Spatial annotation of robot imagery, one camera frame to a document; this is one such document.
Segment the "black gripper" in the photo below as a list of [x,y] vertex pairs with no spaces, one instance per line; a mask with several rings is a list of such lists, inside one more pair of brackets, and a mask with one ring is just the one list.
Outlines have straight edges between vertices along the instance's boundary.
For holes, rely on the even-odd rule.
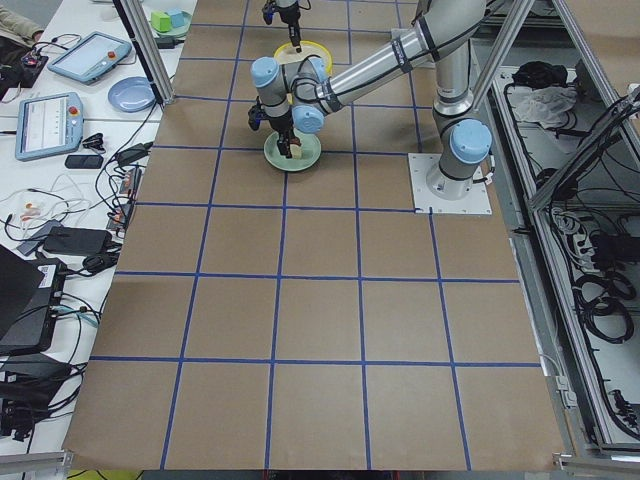
[[[288,34],[289,40],[297,53],[301,52],[301,32],[300,26],[298,22],[289,23],[288,24]],[[278,148],[278,152],[282,157],[289,158],[290,157],[290,145],[300,147],[301,140],[295,134],[294,131],[294,122],[292,118],[291,112],[286,112],[280,116],[269,116],[268,117],[269,124],[271,128],[278,133],[278,138],[276,141],[276,146]]]

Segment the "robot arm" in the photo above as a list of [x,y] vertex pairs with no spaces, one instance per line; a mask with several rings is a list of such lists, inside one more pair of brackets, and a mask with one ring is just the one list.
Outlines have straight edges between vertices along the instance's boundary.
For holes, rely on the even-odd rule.
[[300,33],[300,6],[296,0],[276,0],[276,10],[280,19],[288,27],[289,40],[297,53],[302,51]]
[[435,118],[463,118],[479,97],[469,40],[489,16],[485,1],[420,1],[410,28],[334,77],[318,56],[287,64],[261,57],[250,69],[257,97],[248,125],[256,131],[268,122],[277,153],[291,159],[291,147],[318,133],[327,116],[426,62],[436,68]]

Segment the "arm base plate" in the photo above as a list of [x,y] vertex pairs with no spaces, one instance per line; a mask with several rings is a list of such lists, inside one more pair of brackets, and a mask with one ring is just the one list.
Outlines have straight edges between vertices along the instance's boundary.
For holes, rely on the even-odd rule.
[[440,171],[440,154],[409,153],[413,209],[419,214],[492,214],[482,167],[466,180],[452,180]]

